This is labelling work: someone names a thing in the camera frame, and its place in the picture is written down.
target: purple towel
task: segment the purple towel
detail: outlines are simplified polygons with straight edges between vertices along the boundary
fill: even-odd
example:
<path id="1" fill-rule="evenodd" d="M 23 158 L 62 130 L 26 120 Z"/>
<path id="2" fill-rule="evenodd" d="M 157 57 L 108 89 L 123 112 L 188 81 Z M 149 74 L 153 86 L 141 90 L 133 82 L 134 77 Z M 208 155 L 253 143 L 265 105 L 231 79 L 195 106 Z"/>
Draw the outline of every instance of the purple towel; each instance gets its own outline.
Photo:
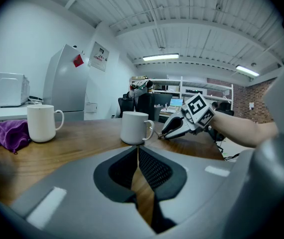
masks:
<path id="1" fill-rule="evenodd" d="M 27 120 L 7 120 L 0 122 L 0 145 L 16 153 L 29 144 Z"/>

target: white microwave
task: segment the white microwave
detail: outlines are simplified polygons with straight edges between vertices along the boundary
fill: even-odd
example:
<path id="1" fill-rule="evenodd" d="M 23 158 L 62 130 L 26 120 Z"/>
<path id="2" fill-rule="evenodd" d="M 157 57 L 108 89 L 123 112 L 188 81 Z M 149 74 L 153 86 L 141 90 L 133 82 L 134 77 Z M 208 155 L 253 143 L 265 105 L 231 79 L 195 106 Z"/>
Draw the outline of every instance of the white microwave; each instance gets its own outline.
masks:
<path id="1" fill-rule="evenodd" d="M 29 92 L 29 80 L 23 74 L 0 73 L 0 107 L 21 106 Z"/>

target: forearm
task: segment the forearm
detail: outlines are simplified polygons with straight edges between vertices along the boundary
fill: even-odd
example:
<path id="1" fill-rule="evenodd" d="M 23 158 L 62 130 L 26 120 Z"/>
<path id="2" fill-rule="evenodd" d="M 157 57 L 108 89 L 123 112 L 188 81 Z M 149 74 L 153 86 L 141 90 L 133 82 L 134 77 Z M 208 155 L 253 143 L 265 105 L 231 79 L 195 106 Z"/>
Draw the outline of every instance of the forearm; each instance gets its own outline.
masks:
<path id="1" fill-rule="evenodd" d="M 256 124 L 249 119 L 232 117 L 215 112 L 210 125 L 233 142 L 255 148 L 258 144 L 278 133 L 274 123 Z"/>

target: computer monitor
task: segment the computer monitor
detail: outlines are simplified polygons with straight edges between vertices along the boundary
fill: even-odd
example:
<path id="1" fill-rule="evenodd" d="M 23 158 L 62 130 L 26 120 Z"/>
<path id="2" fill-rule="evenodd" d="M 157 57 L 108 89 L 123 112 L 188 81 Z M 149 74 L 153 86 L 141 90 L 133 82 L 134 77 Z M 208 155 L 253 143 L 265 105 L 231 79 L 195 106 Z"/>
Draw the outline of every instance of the computer monitor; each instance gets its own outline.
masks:
<path id="1" fill-rule="evenodd" d="M 175 98 L 171 99 L 170 106 L 182 107 L 182 105 L 183 105 L 183 99 L 175 99 Z"/>
<path id="2" fill-rule="evenodd" d="M 170 100 L 172 99 L 171 94 L 153 94 L 154 95 L 154 104 L 155 105 L 161 105 L 165 107 L 165 104 L 167 106 L 170 104 Z"/>

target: ceiling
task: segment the ceiling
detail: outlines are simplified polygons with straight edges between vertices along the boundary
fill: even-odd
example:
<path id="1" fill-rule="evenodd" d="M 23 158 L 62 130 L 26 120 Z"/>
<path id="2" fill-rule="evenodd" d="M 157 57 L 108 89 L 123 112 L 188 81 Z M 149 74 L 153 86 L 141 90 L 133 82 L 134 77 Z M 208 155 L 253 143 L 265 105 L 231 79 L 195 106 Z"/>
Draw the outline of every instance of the ceiling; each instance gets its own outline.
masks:
<path id="1" fill-rule="evenodd" d="M 106 21 L 138 67 L 143 56 L 161 53 L 179 53 L 182 64 L 242 65 L 260 74 L 284 65 L 283 19 L 268 0 L 53 1 L 93 27 Z"/>

